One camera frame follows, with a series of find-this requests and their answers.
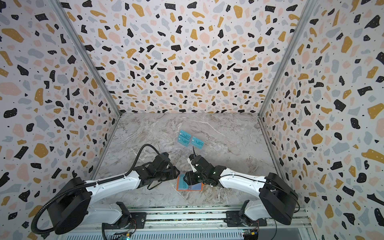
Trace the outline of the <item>orange card holder wallet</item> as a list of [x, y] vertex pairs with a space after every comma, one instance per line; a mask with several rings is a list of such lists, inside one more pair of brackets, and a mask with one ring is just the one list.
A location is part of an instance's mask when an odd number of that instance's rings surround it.
[[[180, 191], [180, 190], [178, 190], [178, 182], [180, 181], [180, 180], [184, 180], [184, 176], [185, 176], [185, 174], [180, 174], [179, 176], [178, 176], [178, 180], [177, 180], [177, 191]], [[201, 192], [203, 190], [203, 184], [202, 183], [199, 183], [199, 184], [195, 184], [195, 185], [189, 185], [189, 189], [188, 190], [186, 190], [186, 191], [184, 191], [184, 192]]]

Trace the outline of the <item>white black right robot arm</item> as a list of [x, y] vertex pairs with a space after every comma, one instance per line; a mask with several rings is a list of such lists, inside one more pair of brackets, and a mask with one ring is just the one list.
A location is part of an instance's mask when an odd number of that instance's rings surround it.
[[224, 166], [213, 166], [200, 155], [191, 154], [188, 163], [192, 170], [185, 173], [189, 185], [204, 184], [211, 187], [234, 189], [259, 198], [246, 200], [234, 217], [227, 217], [228, 225], [254, 226], [257, 220], [272, 218], [283, 225], [290, 225], [299, 207], [298, 195], [275, 173], [252, 176], [233, 171]]

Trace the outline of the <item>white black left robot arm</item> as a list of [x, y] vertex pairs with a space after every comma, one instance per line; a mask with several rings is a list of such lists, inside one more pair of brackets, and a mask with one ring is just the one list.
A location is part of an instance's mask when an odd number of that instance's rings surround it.
[[153, 182], [175, 180], [179, 170], [172, 165], [168, 153], [156, 155], [152, 162], [121, 174], [96, 181], [75, 178], [63, 188], [68, 193], [55, 200], [48, 213], [57, 235], [66, 234], [80, 225], [102, 224], [105, 229], [141, 228], [144, 216], [134, 216], [122, 202], [111, 205], [99, 201], [124, 191], [149, 187]]

